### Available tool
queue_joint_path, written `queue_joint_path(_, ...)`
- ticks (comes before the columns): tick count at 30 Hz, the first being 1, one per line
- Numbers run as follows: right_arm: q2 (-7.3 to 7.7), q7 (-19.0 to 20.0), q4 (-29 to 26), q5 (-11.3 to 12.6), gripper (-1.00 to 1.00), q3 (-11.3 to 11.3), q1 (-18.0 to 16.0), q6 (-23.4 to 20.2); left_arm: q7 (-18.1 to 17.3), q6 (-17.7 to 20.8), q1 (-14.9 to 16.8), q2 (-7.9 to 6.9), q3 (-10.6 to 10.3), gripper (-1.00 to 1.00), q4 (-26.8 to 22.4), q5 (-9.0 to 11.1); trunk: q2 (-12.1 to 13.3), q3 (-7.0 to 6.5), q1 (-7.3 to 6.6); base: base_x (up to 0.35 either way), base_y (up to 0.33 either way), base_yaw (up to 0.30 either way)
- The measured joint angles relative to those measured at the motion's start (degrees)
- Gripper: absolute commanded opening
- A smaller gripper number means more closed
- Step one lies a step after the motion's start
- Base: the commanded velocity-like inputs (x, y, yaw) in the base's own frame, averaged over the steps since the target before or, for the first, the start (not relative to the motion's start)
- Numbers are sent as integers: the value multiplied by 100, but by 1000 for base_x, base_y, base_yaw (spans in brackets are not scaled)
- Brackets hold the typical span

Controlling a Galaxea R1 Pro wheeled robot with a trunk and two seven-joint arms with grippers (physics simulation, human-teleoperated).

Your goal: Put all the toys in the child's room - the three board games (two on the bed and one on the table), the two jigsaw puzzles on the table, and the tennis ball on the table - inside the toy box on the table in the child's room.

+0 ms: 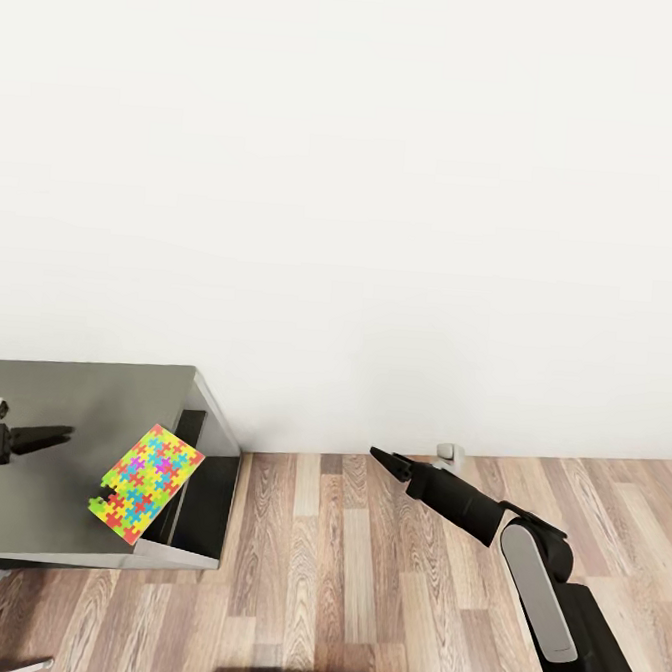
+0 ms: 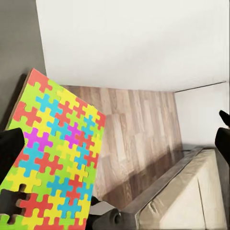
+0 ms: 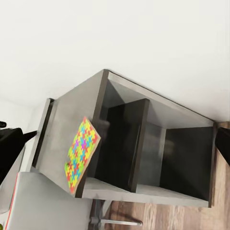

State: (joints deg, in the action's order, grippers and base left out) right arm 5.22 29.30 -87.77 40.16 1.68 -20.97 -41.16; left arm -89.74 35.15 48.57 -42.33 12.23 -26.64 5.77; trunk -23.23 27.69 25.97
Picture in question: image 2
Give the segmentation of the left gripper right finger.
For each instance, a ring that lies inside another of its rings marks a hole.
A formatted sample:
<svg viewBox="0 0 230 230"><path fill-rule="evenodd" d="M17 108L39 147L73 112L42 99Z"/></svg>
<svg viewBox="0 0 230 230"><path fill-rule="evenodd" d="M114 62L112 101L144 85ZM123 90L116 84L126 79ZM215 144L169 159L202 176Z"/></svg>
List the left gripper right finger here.
<svg viewBox="0 0 230 230"><path fill-rule="evenodd" d="M230 166L230 129L224 127L218 129L214 143Z"/></svg>

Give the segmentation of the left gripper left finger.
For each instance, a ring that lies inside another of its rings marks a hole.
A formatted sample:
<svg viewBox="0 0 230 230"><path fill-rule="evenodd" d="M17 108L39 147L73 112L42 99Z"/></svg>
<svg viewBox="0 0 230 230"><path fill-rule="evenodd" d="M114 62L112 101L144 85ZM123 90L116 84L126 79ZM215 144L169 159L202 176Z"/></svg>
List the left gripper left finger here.
<svg viewBox="0 0 230 230"><path fill-rule="evenodd" d="M25 146L21 128L0 133L0 185Z"/></svg>

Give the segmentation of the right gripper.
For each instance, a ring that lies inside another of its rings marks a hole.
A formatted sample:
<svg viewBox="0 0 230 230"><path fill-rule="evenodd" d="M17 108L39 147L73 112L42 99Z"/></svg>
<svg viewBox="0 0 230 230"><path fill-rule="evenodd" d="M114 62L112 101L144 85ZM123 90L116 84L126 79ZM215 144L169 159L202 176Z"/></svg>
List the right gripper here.
<svg viewBox="0 0 230 230"><path fill-rule="evenodd" d="M228 125L230 127L230 115L223 110L220 110L219 114L225 122L225 125Z"/></svg>

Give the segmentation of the jigsaw puzzle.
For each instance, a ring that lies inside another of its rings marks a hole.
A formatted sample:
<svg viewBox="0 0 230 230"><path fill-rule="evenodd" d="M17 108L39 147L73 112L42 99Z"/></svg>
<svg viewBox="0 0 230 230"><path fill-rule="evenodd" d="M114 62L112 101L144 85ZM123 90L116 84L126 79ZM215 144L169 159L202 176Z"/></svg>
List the jigsaw puzzle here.
<svg viewBox="0 0 230 230"><path fill-rule="evenodd" d="M18 192L21 214L0 214L0 230L85 230L106 116L35 69L5 131L25 146L0 185Z"/></svg>

